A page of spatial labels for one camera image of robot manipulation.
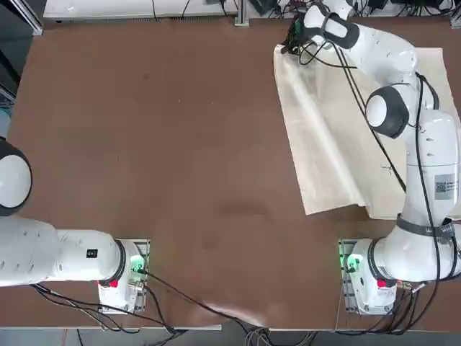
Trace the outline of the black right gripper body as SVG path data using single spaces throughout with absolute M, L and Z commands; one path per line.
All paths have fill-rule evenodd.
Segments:
M 289 44 L 304 44 L 307 41 L 304 30 L 305 13 L 296 14 L 287 32 L 287 42 Z

